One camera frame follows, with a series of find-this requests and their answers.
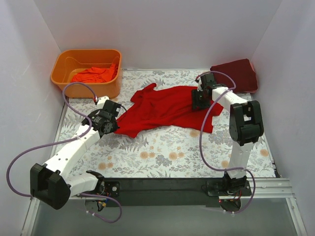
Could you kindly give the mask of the red t shirt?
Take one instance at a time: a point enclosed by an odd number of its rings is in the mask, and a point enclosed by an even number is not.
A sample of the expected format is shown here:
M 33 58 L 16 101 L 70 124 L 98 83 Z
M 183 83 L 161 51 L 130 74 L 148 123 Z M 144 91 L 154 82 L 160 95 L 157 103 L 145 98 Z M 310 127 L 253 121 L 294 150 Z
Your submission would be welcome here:
M 139 132 L 161 126 L 201 129 L 207 109 L 192 108 L 192 86 L 176 86 L 155 90 L 152 83 L 138 90 L 130 99 L 133 105 L 118 119 L 115 134 L 135 138 Z

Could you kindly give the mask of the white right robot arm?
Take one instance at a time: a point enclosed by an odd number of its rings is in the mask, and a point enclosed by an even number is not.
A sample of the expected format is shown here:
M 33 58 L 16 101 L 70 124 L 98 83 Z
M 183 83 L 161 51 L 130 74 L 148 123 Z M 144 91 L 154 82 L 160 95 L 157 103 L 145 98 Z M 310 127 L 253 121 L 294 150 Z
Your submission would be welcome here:
M 194 89 L 191 92 L 192 108 L 212 108 L 219 104 L 229 112 L 229 134 L 233 140 L 231 158 L 224 169 L 228 180 L 223 182 L 223 191 L 234 195 L 241 185 L 237 179 L 246 176 L 246 167 L 254 144 L 264 133 L 260 103 L 245 100 L 227 87 L 216 85 L 214 89 Z

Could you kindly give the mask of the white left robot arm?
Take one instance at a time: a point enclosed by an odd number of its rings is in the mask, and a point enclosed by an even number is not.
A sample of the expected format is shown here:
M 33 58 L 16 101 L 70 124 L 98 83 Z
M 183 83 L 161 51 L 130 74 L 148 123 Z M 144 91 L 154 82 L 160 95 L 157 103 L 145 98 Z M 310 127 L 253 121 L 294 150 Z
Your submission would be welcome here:
M 31 195 L 54 209 L 62 208 L 68 199 L 81 193 L 101 196 L 105 192 L 105 178 L 95 171 L 70 177 L 78 160 L 105 134 L 118 129 L 116 117 L 119 109 L 113 111 L 98 109 L 89 114 L 92 128 L 82 137 L 66 144 L 44 164 L 34 164 L 30 170 Z

